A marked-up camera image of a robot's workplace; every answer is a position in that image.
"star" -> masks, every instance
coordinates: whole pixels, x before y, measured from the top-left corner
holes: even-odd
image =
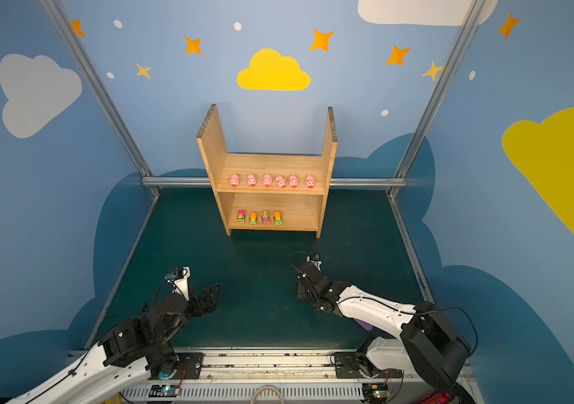
[[[189,53],[196,53],[198,55],[202,54],[202,51],[200,50],[200,42],[202,42],[201,39],[188,39],[186,37],[184,37],[184,39],[186,40],[186,43],[188,44],[188,49],[186,49],[186,54]]]
[[[512,28],[516,26],[520,22],[519,19],[515,19],[511,13],[509,13],[509,17],[507,17],[507,21],[505,21],[505,25],[498,30],[499,34],[505,34],[505,38],[509,38],[509,33],[511,32]]]
[[[408,53],[409,50],[411,50],[411,48],[399,49],[398,47],[393,46],[392,55],[390,55],[390,59],[388,59],[386,65],[388,66],[391,63],[397,63],[399,66],[401,66],[402,63],[404,63],[404,56],[406,56],[406,53]]]
[[[314,49],[323,49],[325,52],[327,52],[327,45],[328,45],[328,41],[330,40],[330,37],[332,36],[333,32],[328,32],[327,34],[322,34],[316,30],[314,30],[314,43],[312,44],[312,47],[310,48],[310,50],[314,50]]]
[[[85,36],[83,30],[81,30],[81,20],[71,21],[73,30],[76,31],[76,34],[80,36]]]
[[[139,68],[139,72],[136,75],[137,76],[145,76],[148,78],[148,80],[150,80],[150,76],[148,76],[148,70],[152,69],[152,67],[144,69],[143,67],[139,66],[139,63],[137,63],[136,66]]]
[[[437,67],[435,65],[435,60],[434,60],[434,61],[430,62],[430,70],[428,72],[422,74],[421,76],[422,77],[424,77],[424,76],[433,77],[433,81],[435,81],[435,77],[437,76],[438,72],[442,69],[444,69],[444,66]]]

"upper shelf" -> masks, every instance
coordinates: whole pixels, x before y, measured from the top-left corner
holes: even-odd
[[[325,179],[323,178],[322,167],[323,159],[320,156],[242,155],[228,153],[216,187],[218,192],[323,195]],[[238,174],[240,177],[240,184],[236,187],[232,187],[229,181],[232,174]],[[246,179],[249,174],[253,174],[258,178],[255,187],[250,187],[247,183]],[[272,176],[273,182],[270,187],[265,187],[262,184],[262,177],[265,174]],[[282,175],[288,180],[292,174],[299,179],[296,188],[291,188],[289,184],[285,188],[279,188],[276,185],[276,175]],[[316,180],[314,188],[305,186],[307,175],[313,176]]]

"wooden shelf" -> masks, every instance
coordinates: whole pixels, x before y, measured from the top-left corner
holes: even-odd
[[[229,211],[229,229],[318,231],[319,210],[323,195],[277,195],[239,193],[234,196]],[[237,222],[239,210],[244,210],[244,224]],[[269,211],[271,224],[262,224],[262,211]],[[274,212],[280,211],[283,224],[274,224]],[[251,212],[258,214],[258,224],[249,224]]]
[[[315,231],[316,237],[321,236],[323,217],[327,196],[330,190],[331,172],[336,157],[337,136],[334,124],[334,114],[331,107],[325,121],[323,134],[323,151],[321,156],[290,156],[290,155],[248,155],[228,153],[220,115],[215,104],[211,105],[206,118],[197,134],[204,166],[213,188],[213,194],[222,216],[224,229],[231,235],[231,229],[244,230],[286,230],[286,231]],[[270,187],[262,184],[262,177],[271,174],[273,183]],[[229,178],[238,174],[240,184],[231,187]],[[258,184],[250,187],[246,177],[254,174]],[[291,188],[278,188],[275,184],[276,175],[289,178],[296,175],[299,185]],[[305,178],[311,175],[316,184],[310,189],[305,186]],[[245,223],[237,222],[239,210],[246,212]],[[260,215],[263,210],[269,211],[272,222],[263,225]],[[274,212],[280,211],[283,224],[274,224]],[[250,225],[251,212],[258,213],[257,225]]]
[[[216,187],[218,192],[323,195],[325,181],[321,169],[322,164],[320,156],[238,155],[229,153],[224,161],[224,167]],[[229,182],[231,174],[240,176],[240,185],[231,186]],[[255,187],[250,187],[246,182],[246,177],[249,174],[258,178],[258,184]],[[262,184],[262,176],[265,174],[271,174],[274,179],[270,187],[265,187]],[[292,174],[299,178],[298,186],[291,188],[287,185],[286,188],[278,188],[275,182],[276,175],[289,178]],[[305,186],[307,175],[313,176],[316,180],[314,188],[310,189]]]

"orange star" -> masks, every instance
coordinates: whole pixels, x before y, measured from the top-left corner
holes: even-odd
[[[390,55],[390,59],[388,59],[388,61],[386,62],[386,65],[388,66],[391,63],[397,63],[399,66],[402,65],[402,63],[404,63],[404,56],[406,56],[406,53],[411,50],[411,48],[408,49],[399,49],[396,46],[392,47],[392,55]]]
[[[314,49],[323,49],[325,52],[327,52],[327,45],[328,45],[328,41],[330,40],[330,37],[332,36],[333,32],[328,32],[327,34],[322,34],[316,30],[314,30],[314,43],[312,44],[312,47],[310,48],[310,50],[314,50]]]
[[[509,38],[509,33],[514,28],[514,26],[516,26],[516,24],[518,24],[519,22],[520,22],[520,18],[515,19],[511,15],[511,13],[509,13],[509,17],[507,17],[507,21],[505,21],[505,25],[503,25],[501,27],[501,29],[498,30],[499,34],[505,34],[505,38]]]
[[[85,33],[81,30],[81,20],[71,21],[73,30],[76,31],[76,34],[84,37]]]
[[[189,53],[196,53],[198,55],[202,54],[202,51],[200,50],[200,42],[202,42],[201,39],[188,39],[187,37],[184,37],[184,39],[186,40],[186,43],[188,44],[188,49],[186,49],[186,54]]]

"cloud decal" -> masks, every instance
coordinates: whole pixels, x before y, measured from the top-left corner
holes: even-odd
[[[251,58],[249,69],[238,73],[238,85],[247,90],[298,91],[306,89],[311,80],[296,59],[274,49],[260,49]]]
[[[8,131],[24,139],[73,104],[81,95],[81,79],[73,70],[61,69],[50,58],[31,59],[9,54],[0,62],[0,85],[8,98],[2,119]]]
[[[478,24],[496,8],[487,0]],[[373,24],[462,25],[471,0],[359,0],[359,16]]]
[[[502,147],[574,234],[574,107],[541,124],[516,122],[505,131]]]

